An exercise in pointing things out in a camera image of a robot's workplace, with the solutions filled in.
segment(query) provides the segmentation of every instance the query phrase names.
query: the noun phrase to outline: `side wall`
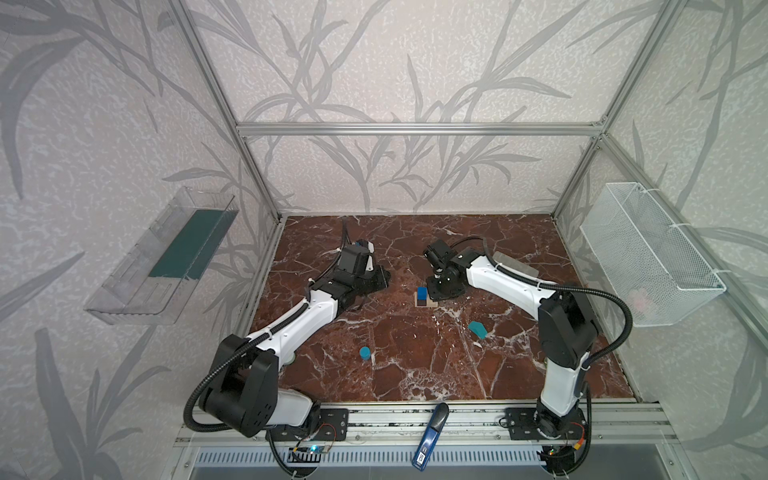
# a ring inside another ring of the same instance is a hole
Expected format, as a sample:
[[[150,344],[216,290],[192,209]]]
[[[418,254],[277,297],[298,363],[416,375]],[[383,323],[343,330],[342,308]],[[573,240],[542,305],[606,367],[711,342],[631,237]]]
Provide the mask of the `side wall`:
[[[600,120],[661,0],[187,0],[239,122]],[[291,213],[550,212],[582,137],[262,137]]]
[[[0,5],[0,478],[158,478],[261,268],[274,224],[172,18],[148,0]],[[86,313],[182,185],[240,213],[181,318]]]
[[[768,300],[768,2],[688,2],[611,134],[698,229],[759,303]],[[591,286],[610,288],[579,226],[610,181],[598,154],[558,218]],[[599,304],[615,336],[620,318]],[[658,400],[700,478],[768,471],[768,358],[722,299],[676,325],[635,329],[619,350],[647,401]]]

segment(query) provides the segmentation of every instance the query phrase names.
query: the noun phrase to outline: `wallpaper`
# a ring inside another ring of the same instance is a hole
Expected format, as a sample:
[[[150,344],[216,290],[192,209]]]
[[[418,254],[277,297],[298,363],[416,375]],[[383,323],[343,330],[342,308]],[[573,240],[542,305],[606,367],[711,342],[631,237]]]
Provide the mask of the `wallpaper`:
[[[768,307],[768,4],[708,5],[684,9],[611,133]]]
[[[606,182],[629,181],[598,154],[558,218],[580,277],[611,291],[579,227]],[[596,299],[615,338],[621,311]],[[768,468],[768,356],[721,299],[672,326],[636,328],[619,348],[627,377],[645,402],[661,402],[702,480],[757,480]]]
[[[0,2],[0,478],[157,478],[274,223],[165,2]],[[173,326],[98,288],[180,186],[240,207]]]
[[[250,149],[286,212],[511,214],[551,212],[587,142],[492,135],[262,137]]]
[[[187,3],[239,122],[597,121],[662,5]],[[371,214],[551,211],[543,205],[554,205],[578,145],[586,143],[536,137],[251,141],[284,211]],[[337,192],[344,197],[329,195]]]

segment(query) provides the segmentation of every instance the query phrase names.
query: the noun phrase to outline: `brown marble surface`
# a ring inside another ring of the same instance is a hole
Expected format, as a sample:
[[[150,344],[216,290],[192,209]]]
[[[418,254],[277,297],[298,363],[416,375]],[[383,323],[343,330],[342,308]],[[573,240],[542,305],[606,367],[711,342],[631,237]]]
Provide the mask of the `brown marble surface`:
[[[527,313],[472,287],[438,308],[415,307],[413,293],[432,274],[422,252],[436,237],[451,243],[481,235],[492,250],[531,265],[543,279],[577,282],[548,215],[398,215],[348,221],[352,241],[374,243],[378,263],[392,273],[389,288],[307,340],[296,351],[296,361],[281,372],[281,387],[326,402],[538,397],[545,356],[536,323]],[[288,219],[251,331],[301,300],[307,280],[333,258],[340,231],[338,217]],[[488,330],[485,339],[467,328],[472,321]],[[603,337],[600,344],[605,344]],[[369,361],[360,358],[363,346],[371,349]],[[613,355],[593,365],[587,378],[594,397],[633,396]]]

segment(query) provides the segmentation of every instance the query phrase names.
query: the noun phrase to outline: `wall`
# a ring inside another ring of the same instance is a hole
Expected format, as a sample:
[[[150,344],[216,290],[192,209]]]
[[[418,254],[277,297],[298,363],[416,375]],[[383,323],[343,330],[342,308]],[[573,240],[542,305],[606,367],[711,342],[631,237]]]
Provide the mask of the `wall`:
[[[768,2],[688,2],[611,134],[766,305]],[[607,181],[599,154],[558,227],[579,273],[609,287],[578,229]],[[621,328],[600,304],[609,333]],[[639,393],[659,400],[700,478],[764,478],[768,357],[722,299],[676,325],[635,329],[620,349]]]
[[[187,3],[240,122],[591,122],[662,1]],[[268,137],[251,149],[286,212],[520,213],[551,211],[586,143]]]
[[[0,5],[0,478],[157,478],[273,223],[165,2]],[[83,310],[182,185],[241,211],[173,326]]]

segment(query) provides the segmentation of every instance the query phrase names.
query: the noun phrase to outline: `teal object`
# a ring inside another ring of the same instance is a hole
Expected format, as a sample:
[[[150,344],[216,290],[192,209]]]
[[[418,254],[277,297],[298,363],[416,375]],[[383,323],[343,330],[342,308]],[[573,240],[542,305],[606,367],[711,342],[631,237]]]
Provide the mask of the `teal object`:
[[[485,329],[485,327],[480,322],[472,322],[469,324],[469,330],[472,331],[475,335],[479,336],[480,339],[484,339],[488,335],[488,330]]]
[[[149,276],[199,280],[237,212],[200,209],[173,239]]]

